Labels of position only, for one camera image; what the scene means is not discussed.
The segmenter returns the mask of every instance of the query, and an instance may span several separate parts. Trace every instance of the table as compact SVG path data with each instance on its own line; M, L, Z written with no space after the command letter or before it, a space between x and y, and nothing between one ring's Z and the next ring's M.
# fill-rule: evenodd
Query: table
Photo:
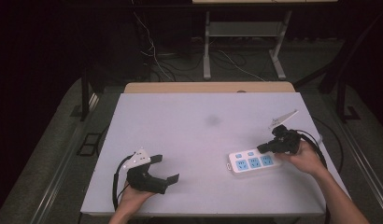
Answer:
M337 2L337 0L193 0L194 4L234 4L234 3L311 3ZM206 13L206 34L204 48L204 79L211 79L209 60L209 37L211 36L274 36L276 45L269 50L269 55L280 80L286 79L278 54L291 19L291 10L285 13L282 21L211 21Z
M130 83L124 92L82 213L114 212L113 174L123 158L141 147L150 156L163 154L162 162L151 165L151 175L180 177L164 195L150 198L137 217L299 217L325 212L315 180L288 163L244 178L226 167L229 153L272 140L267 129L271 120L295 108L299 112L285 125L319 138L300 93L290 83ZM330 172L346 190L324 145L320 147ZM119 190L125 174L121 171Z
M187 12L198 12L198 11L234 11L237 10L240 13L244 11L255 11L257 9L269 10L272 11L274 8L283 8L287 11L291 12L295 8L303 8L303 7L322 7L332 5L333 2L337 2L337 0L192 0L190 3L150 3L146 5L130 5L127 1L120 2L106 2L106 1L68 1L63 0L62 3L72 9L72 11L77 13L85 13L86 11L103 11L103 12L119 12L119 11L128 11L128 12L151 12L151 11L161 11L161 12L171 12L171 11L187 11ZM285 79L285 73L283 72L282 66L277 57L279 53L279 49L283 40L283 36L285 35L288 24L288 18L290 17L290 13L287 13L285 20L280 22L280 30L278 32L278 27L274 30L270 29L269 33L274 34L274 36L282 36L278 39L276 46L269 51L270 57L272 59L272 63L276 69L277 74L279 75L279 79ZM269 24L277 24L277 22L268 22ZM209 24L209 18L207 17L206 25ZM206 34L205 38L208 39L209 36L209 27L206 26ZM205 42L205 55L204 55L204 70L203 74L205 79L210 79L210 65L209 65L209 55L208 55L208 41ZM87 80L83 82L83 110L82 110L82 119L85 119L85 116L88 114L88 99L86 90L88 87Z

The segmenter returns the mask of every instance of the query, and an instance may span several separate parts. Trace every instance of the white table surface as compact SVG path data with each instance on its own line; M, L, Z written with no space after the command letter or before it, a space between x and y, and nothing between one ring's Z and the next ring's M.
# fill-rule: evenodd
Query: white table surface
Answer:
M277 169L236 177L227 170L229 153L256 148L274 138L272 119L299 112L284 125L319 139L297 92L124 93L121 95L81 212L110 215L113 175L123 158L141 147L163 155L149 173L179 181L144 203L137 216L277 217L323 214L315 180L284 162ZM328 168L346 190L323 144ZM121 170L119 191L126 178Z

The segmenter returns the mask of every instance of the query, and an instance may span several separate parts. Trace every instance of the blue outlet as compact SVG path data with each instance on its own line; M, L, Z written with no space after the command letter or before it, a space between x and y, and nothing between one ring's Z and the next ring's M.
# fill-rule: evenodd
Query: blue outlet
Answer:
M237 165L238 171L243 171L248 169L248 164L246 160L236 161L235 164Z
M271 160L270 156L262 156L261 157L263 166L273 165L273 160Z
M249 161L249 166L252 169L261 167L261 163L259 162L258 158L252 158L252 159L249 159L248 161Z

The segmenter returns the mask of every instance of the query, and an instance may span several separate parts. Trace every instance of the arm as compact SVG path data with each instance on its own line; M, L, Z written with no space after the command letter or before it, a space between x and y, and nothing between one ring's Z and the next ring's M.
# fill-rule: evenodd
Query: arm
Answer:
M139 191L128 186L121 195L118 209L109 224L126 224L142 204L155 193Z
M301 141L296 155L277 153L276 157L292 163L300 171L314 177L325 197L333 223L369 223L336 183L331 173L322 165L319 157L307 142Z

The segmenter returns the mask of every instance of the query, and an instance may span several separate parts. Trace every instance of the white power strip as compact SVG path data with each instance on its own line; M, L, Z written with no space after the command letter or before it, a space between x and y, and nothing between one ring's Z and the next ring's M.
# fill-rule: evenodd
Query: white power strip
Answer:
M227 168L235 175L245 175L280 166L282 161L272 152L261 154L258 149L251 149L229 154Z

